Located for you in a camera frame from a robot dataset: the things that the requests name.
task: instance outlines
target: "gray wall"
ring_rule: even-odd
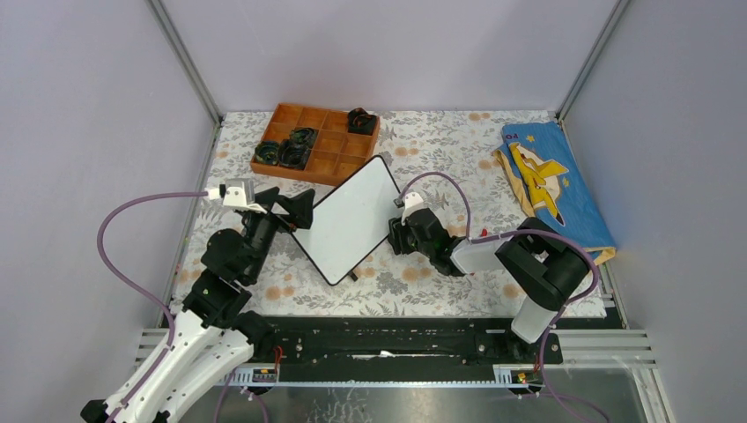
[[[743,0],[632,2],[567,120],[680,422],[747,413],[745,17]]]
[[[166,0],[225,111],[560,106],[614,0]]]
[[[96,230],[133,197],[194,189],[211,122],[145,2],[0,2],[0,420],[73,422],[129,376],[156,309]],[[159,297],[187,200],[125,212],[113,261]]]

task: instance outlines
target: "wooden tray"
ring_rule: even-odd
[[[256,174],[336,187],[371,158],[379,136],[379,123],[380,119],[377,118],[372,135],[351,134],[347,131],[347,112],[280,103],[264,130],[262,141],[271,139],[281,142],[297,128],[318,130],[306,168],[297,170],[264,165],[257,163],[254,156],[249,165]]]

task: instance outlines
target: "whiteboard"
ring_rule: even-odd
[[[386,238],[388,221],[402,216],[394,200],[399,188],[381,156],[314,206],[310,229],[292,233],[330,285],[337,285]]]

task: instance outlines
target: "cable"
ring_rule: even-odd
[[[218,403],[215,405],[215,412],[212,415],[212,423],[218,423],[218,415],[220,414],[220,407],[223,406],[223,400],[226,398],[226,393],[228,393],[228,384],[231,383],[233,376],[236,375],[236,368],[234,370],[231,370],[231,373],[229,373],[228,377],[226,377],[226,382],[223,383],[223,389],[220,390],[220,396],[218,396]]]
[[[124,274],[121,271],[119,271],[119,269],[117,269],[116,266],[114,266],[112,261],[109,260],[109,257],[107,256],[107,252],[104,249],[104,233],[107,231],[107,226],[109,226],[109,223],[112,221],[112,219],[115,218],[117,214],[123,212],[126,209],[129,209],[133,205],[145,203],[145,202],[152,201],[152,200],[160,200],[161,198],[204,197],[207,195],[208,193],[206,191],[203,191],[203,192],[169,192],[166,194],[156,194],[153,196],[136,198],[114,209],[111,213],[108,214],[108,216],[106,216],[104,221],[101,222],[101,226],[99,226],[99,233],[96,236],[96,247],[99,250],[99,256],[101,257],[101,260],[108,267],[108,269],[111,270],[112,273],[114,273],[114,275],[118,277],[122,282],[124,282],[127,286],[134,289],[135,291],[138,291],[145,298],[147,298],[150,302],[159,306],[161,311],[163,311],[164,315],[166,315],[166,320],[168,321],[168,335],[166,338],[166,346],[164,347],[163,350],[161,350],[159,356],[153,362],[151,367],[148,368],[148,370],[145,372],[143,377],[141,377],[140,380],[138,380],[135,383],[132,389],[129,390],[127,395],[125,395],[122,398],[122,401],[120,401],[120,404],[127,404],[131,400],[131,398],[135,396],[137,391],[145,384],[148,378],[151,377],[153,372],[156,371],[156,368],[158,368],[161,361],[163,361],[163,359],[166,357],[166,353],[168,353],[169,348],[171,348],[171,344],[174,341],[174,333],[176,332],[176,328],[174,327],[174,317],[171,316],[171,311],[169,311],[166,304],[164,304],[163,302],[161,302],[161,300],[156,298],[155,295],[153,295],[152,293],[149,293],[143,287],[133,282],[128,277],[124,276]],[[106,423],[113,422],[117,414],[119,414],[121,410],[122,410],[121,405],[115,408],[112,411],[111,415],[109,415]]]
[[[277,366],[280,365],[280,361],[283,359],[283,347],[278,345],[272,350],[275,351],[275,377],[277,378]]]
[[[543,236],[543,237],[547,237],[547,238],[552,238],[554,240],[557,240],[557,241],[565,243],[565,245],[567,245],[568,247],[570,247],[571,249],[573,249],[579,256],[581,256],[581,258],[584,260],[584,262],[586,262],[587,267],[591,270],[591,275],[592,275],[591,285],[586,290],[584,290],[582,293],[579,293],[578,295],[575,295],[574,297],[571,297],[568,301],[566,301],[566,304],[562,308],[560,308],[559,312],[550,321],[550,324],[548,325],[547,329],[544,330],[544,332],[542,334],[542,337],[541,337],[541,341],[540,341],[539,369],[540,369],[542,378],[544,380],[544,384],[546,385],[547,390],[550,392],[550,395],[552,397],[554,397],[558,401],[558,403],[560,404],[560,406],[562,406],[568,413],[570,413],[576,419],[579,419],[579,420],[587,422],[587,423],[593,423],[591,420],[586,419],[586,418],[580,416],[578,413],[576,413],[573,410],[571,410],[570,408],[568,408],[565,405],[565,403],[562,401],[563,398],[566,398],[566,399],[571,398],[573,401],[590,404],[590,406],[592,406],[592,408],[594,408],[595,410],[597,410],[609,422],[610,421],[610,416],[607,415],[607,413],[604,412],[602,409],[600,409],[596,405],[591,404],[587,400],[585,400],[583,398],[569,396],[569,395],[557,394],[555,392],[555,390],[552,388],[552,386],[550,385],[550,383],[548,382],[547,377],[545,376],[545,372],[544,372],[544,347],[545,347],[545,345],[547,343],[547,337],[550,335],[550,327],[552,327],[555,323],[558,322],[558,320],[560,319],[560,317],[563,315],[563,312],[566,311],[566,306],[568,306],[572,302],[578,301],[578,300],[586,297],[587,295],[589,295],[590,293],[592,293],[599,286],[599,279],[600,279],[601,275],[600,275],[600,272],[599,272],[599,268],[596,267],[596,265],[594,264],[594,259],[577,242],[575,242],[573,240],[570,240],[570,239],[566,238],[565,236],[562,236],[562,235],[559,235],[559,234],[555,234],[553,232],[540,231],[540,230],[537,230],[537,229],[519,229],[519,230],[515,230],[515,231],[505,232],[503,234],[495,234],[495,235],[485,236],[485,237],[481,237],[481,238],[471,239],[470,238],[470,227],[471,227],[471,221],[472,221],[472,218],[471,218],[471,214],[472,213],[471,213],[471,209],[470,209],[470,202],[467,200],[467,196],[464,195],[464,191],[462,191],[462,189],[459,187],[459,184],[456,183],[456,181],[451,176],[449,176],[447,174],[444,174],[442,172],[425,172],[424,174],[420,174],[420,175],[416,176],[410,182],[408,182],[407,185],[404,186],[404,188],[403,188],[403,190],[400,193],[400,195],[399,195],[398,198],[402,199],[404,197],[404,195],[407,193],[407,190],[410,188],[410,186],[412,186],[413,183],[415,183],[416,181],[418,181],[421,178],[424,178],[424,177],[430,176],[430,175],[438,175],[438,176],[441,176],[441,177],[447,179],[449,182],[451,182],[452,185],[454,185],[454,188],[456,188],[457,192],[459,192],[459,195],[462,197],[462,201],[464,201],[464,206],[467,209],[467,230],[466,230],[467,239],[468,239],[468,241],[472,242],[473,244],[480,244],[480,243],[484,243],[484,242],[490,242],[490,241],[494,241],[494,240],[497,240],[497,239],[512,237],[512,236],[515,236],[515,235],[524,235],[524,234],[526,234],[526,235],[538,235],[538,236]]]
[[[231,383],[231,380],[233,380],[233,376],[236,375],[237,368],[235,368],[234,370],[231,370],[231,373],[229,373],[228,377],[226,377],[226,382],[223,384],[223,389],[220,390],[220,396],[218,397],[218,403],[215,406],[215,412],[213,413],[213,416],[212,416],[212,423],[218,423],[220,407],[223,406],[223,400],[226,399],[226,393],[228,393],[228,384]],[[270,423],[270,413],[267,411],[267,405],[264,403],[264,400],[262,400],[260,396],[254,395],[253,393],[249,393],[249,397],[255,398],[257,402],[259,403],[260,407],[262,408],[262,416],[264,418],[264,423]]]
[[[601,416],[603,416],[605,419],[607,419],[607,421],[610,421],[610,416],[604,410],[602,410],[602,408],[600,408],[599,405],[596,405],[596,404],[592,403],[591,401],[588,401],[586,399],[579,398],[579,397],[572,397],[570,395],[564,395],[564,394],[557,394],[557,396],[559,398],[563,399],[564,401],[573,401],[573,402],[576,402],[576,403],[579,403],[579,404],[584,404],[588,408],[594,410],[595,412],[598,412]],[[531,393],[531,394],[521,395],[520,397],[518,397],[516,395],[510,395],[510,396],[505,396],[505,397],[498,397],[498,398],[493,399],[493,401],[510,401],[512,399],[520,400],[521,401],[523,399],[537,399],[539,397],[541,397],[541,398],[554,398],[554,396],[552,394],[546,394],[546,393],[543,393],[543,392],[537,392],[537,393]]]
[[[404,195],[407,194],[407,190],[410,189],[413,183],[417,182],[418,180],[425,178],[426,176],[440,176],[447,181],[451,182],[452,185],[454,185],[454,188],[456,188],[456,192],[459,193],[459,195],[462,197],[462,201],[464,202],[464,207],[467,208],[467,238],[470,237],[470,228],[472,228],[472,211],[470,210],[470,202],[467,201],[467,196],[464,195],[464,191],[462,191],[461,188],[459,188],[459,184],[456,183],[456,181],[449,175],[444,174],[442,172],[425,172],[424,174],[419,174],[418,176],[415,176],[412,178],[412,181],[407,182],[407,185],[402,188],[402,192],[399,194],[399,199],[403,199]]]

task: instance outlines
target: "blue towel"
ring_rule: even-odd
[[[521,207],[555,232],[593,252],[597,264],[615,255],[615,244],[589,195],[566,136],[554,122],[509,124],[495,152]]]

